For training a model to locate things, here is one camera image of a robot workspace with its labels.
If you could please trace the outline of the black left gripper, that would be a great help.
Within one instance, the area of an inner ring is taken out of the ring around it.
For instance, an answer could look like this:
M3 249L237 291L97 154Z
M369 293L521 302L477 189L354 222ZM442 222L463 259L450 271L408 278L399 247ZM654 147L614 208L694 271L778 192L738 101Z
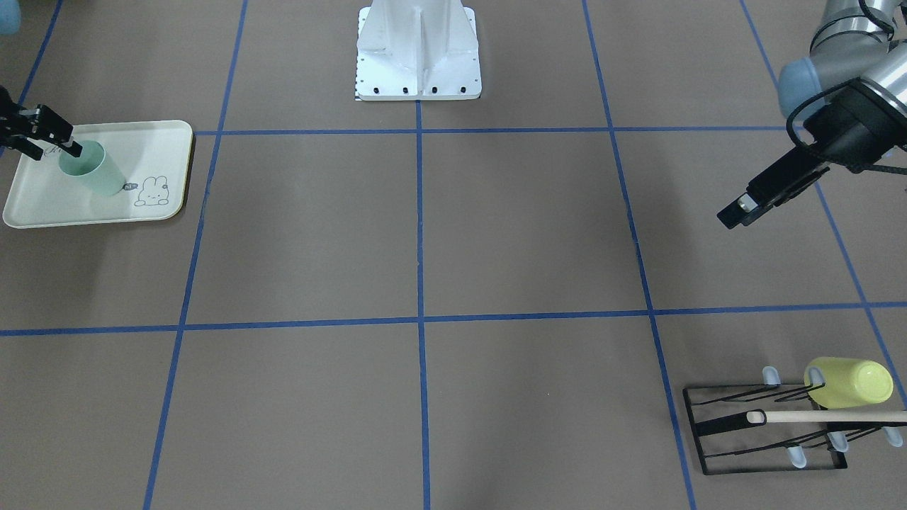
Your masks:
M905 146L905 107L862 79L843 84L832 99L804 122L812 149L824 162L851 172L904 172L880 164L892 149ZM823 177L830 166L776 161L746 185L744 193L716 214L726 229L751 226L765 213L794 199Z

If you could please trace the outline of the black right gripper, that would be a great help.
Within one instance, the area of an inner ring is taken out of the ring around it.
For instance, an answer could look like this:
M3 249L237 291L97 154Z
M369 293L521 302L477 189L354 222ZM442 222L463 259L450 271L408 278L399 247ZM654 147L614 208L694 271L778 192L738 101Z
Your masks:
M1 87L1 142L33 161L41 161L43 148L35 140L52 143L65 154L81 157L82 146L72 137L74 126L45 104L29 110L14 101Z

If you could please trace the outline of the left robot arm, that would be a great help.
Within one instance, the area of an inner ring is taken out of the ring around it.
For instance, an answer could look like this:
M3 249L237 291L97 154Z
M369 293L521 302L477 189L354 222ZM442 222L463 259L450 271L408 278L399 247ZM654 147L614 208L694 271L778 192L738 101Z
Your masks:
M803 193L832 165L854 174L905 174L882 165L906 141L906 47L897 38L903 1L829 1L808 55L778 77L778 101L793 147L717 213L748 226Z

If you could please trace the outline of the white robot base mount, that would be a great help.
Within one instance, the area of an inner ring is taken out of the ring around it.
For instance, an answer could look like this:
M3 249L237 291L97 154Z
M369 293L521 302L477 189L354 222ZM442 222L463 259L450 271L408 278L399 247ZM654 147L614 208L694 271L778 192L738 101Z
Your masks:
M359 101L482 96L476 15L460 1L373 1L357 16Z

